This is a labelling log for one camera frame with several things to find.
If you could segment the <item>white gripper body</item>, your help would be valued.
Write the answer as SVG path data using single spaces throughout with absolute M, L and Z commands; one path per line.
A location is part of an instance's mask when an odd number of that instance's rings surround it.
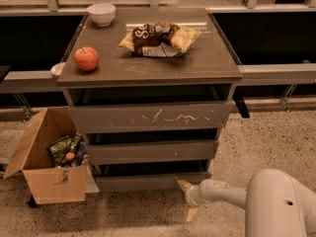
M 203 204 L 210 203 L 207 196 L 206 185 L 188 185 L 185 189 L 185 197 L 189 207 L 199 207 Z

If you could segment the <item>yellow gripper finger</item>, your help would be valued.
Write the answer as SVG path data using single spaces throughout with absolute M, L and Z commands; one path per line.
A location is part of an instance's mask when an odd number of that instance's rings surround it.
M 177 180 L 177 183 L 183 192 L 185 192 L 187 189 L 193 186 L 193 184 L 189 183 L 186 180 Z
M 191 222 L 194 219 L 197 212 L 198 212 L 197 207 L 189 207 L 187 211 L 187 215 L 186 215 L 186 221 Z

